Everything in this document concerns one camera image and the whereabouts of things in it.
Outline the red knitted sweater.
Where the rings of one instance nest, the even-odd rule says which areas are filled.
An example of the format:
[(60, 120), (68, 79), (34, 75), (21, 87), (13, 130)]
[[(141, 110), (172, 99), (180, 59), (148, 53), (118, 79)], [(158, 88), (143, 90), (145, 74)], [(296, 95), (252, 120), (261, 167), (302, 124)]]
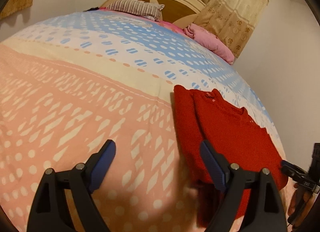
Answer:
[(222, 199), (200, 156), (204, 140), (228, 162), (235, 162), (244, 170), (258, 172), (268, 168), (278, 190), (287, 185), (288, 177), (280, 170), (282, 158), (267, 130), (256, 124), (246, 108), (224, 100), (217, 89), (204, 92), (176, 85), (174, 114), (181, 153), (189, 168), (191, 184), (198, 189), (199, 226), (208, 226)]

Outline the pink blue dotted bedsheet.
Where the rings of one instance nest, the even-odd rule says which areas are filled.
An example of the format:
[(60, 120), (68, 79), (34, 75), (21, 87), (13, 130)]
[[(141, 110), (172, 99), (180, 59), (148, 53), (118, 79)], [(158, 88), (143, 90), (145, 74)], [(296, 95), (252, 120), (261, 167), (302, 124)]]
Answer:
[(1, 207), (19, 231), (44, 171), (116, 156), (93, 199), (111, 231), (199, 231), (174, 128), (174, 86), (217, 89), (284, 149), (249, 85), (222, 58), (154, 21), (112, 11), (51, 18), (1, 42)]

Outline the pink folded blanket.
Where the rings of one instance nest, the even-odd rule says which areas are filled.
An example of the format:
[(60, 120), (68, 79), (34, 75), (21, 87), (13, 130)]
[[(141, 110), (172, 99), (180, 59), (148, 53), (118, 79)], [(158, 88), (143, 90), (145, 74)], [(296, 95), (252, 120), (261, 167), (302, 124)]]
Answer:
[(183, 32), (188, 37), (195, 40), (199, 45), (202, 45), (214, 54), (217, 54), (229, 65), (234, 63), (234, 54), (216, 35), (193, 23), (184, 28)]

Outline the black object beside bed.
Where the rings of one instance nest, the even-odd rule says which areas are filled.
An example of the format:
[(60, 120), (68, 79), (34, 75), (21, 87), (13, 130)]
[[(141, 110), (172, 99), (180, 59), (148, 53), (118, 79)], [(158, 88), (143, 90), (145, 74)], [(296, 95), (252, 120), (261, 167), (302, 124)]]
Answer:
[(99, 9), (100, 9), (99, 7), (92, 7), (90, 9), (88, 9), (88, 10), (85, 10), (84, 12), (97, 11)]

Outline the striped pillow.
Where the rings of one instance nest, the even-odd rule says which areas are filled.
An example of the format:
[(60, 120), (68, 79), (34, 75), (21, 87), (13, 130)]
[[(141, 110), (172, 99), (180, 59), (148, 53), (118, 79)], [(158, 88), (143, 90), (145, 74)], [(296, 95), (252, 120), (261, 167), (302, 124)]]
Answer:
[(117, 0), (106, 6), (106, 9), (124, 12), (153, 21), (159, 21), (164, 4), (154, 4), (141, 0)]

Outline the cream wooden headboard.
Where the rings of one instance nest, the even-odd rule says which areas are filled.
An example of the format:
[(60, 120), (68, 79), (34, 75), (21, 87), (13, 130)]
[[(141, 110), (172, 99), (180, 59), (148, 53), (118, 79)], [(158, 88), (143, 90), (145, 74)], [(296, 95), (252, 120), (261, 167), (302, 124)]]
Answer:
[[(106, 7), (116, 0), (106, 0), (102, 6)], [(193, 23), (197, 15), (204, 9), (201, 0), (142, 0), (154, 4), (164, 4), (160, 19), (183, 29)]]

